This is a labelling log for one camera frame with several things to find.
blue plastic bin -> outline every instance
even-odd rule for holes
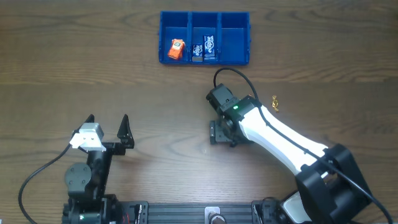
[[[162,11],[159,26],[159,61],[170,64],[247,65],[250,59],[248,12]],[[204,35],[214,35],[216,58],[192,62],[192,45],[204,44]],[[180,60],[167,56],[173,39],[185,48]]]

black cable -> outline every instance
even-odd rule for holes
[[[24,192],[24,188],[27,185],[27,183],[34,177],[36,176],[39,172],[41,172],[42,170],[44,170],[45,168],[47,168],[49,165],[53,164],[55,161],[59,160],[70,148],[70,144],[68,144],[68,146],[61,152],[61,154],[59,154],[59,156],[57,156],[56,158],[54,158],[53,160],[51,160],[50,162],[46,163],[46,165],[38,168],[35,172],[33,172],[30,176],[28,176],[28,178],[26,178],[26,180],[24,181],[24,183],[21,185],[21,188],[19,189],[19,193],[18,193],[18,204],[19,204],[19,208],[21,209],[21,212],[24,214],[24,216],[26,217],[26,219],[28,219],[28,221],[30,221],[31,224],[37,224],[35,221],[33,221],[33,219],[29,216],[29,214],[26,212],[24,205],[22,204],[22,193]]]
[[[342,173],[340,170],[338,170],[336,167],[330,165],[328,162],[325,162],[323,159],[321,159],[321,157],[315,155],[313,152],[309,151],[308,149],[304,148],[303,146],[297,144],[296,142],[294,142],[293,140],[291,140],[289,137],[287,137],[286,135],[284,135],[283,133],[281,133],[278,129],[276,129],[275,127],[273,127],[273,125],[270,124],[270,122],[266,119],[266,117],[264,116],[264,114],[262,113],[262,109],[261,109],[261,103],[259,101],[259,97],[257,95],[257,91],[254,88],[253,84],[250,82],[250,80],[240,71],[238,71],[235,68],[220,68],[219,70],[217,70],[217,72],[214,74],[214,79],[213,79],[213,84],[214,87],[216,87],[216,77],[217,74],[220,73],[220,71],[223,70],[231,70],[236,72],[238,75],[242,76],[246,82],[249,84],[251,90],[253,91],[254,94],[254,98],[257,100],[258,104],[257,107],[259,109],[261,118],[264,120],[265,124],[270,127],[272,130],[274,130],[276,133],[278,133],[280,136],[282,136],[284,139],[288,140],[288,142],[292,143],[294,146],[298,147],[299,149],[301,149],[304,153],[309,154],[310,156],[316,158],[319,162],[321,162],[324,166],[326,166],[327,168],[329,168],[330,170],[332,170],[333,172],[336,172],[341,178],[343,178],[345,181],[347,181],[349,184],[351,184],[352,186],[354,186],[355,188],[357,188],[359,191],[361,191],[368,199],[370,199],[377,207],[379,207],[379,209],[383,212],[383,214],[386,216],[387,221],[389,224],[392,224],[392,217],[390,215],[390,213],[387,211],[387,209],[375,198],[373,197],[371,194],[369,194],[367,191],[365,191],[362,187],[360,187],[357,183],[355,183],[353,180],[351,180],[349,177],[347,177],[346,175],[344,175],[344,173]]]

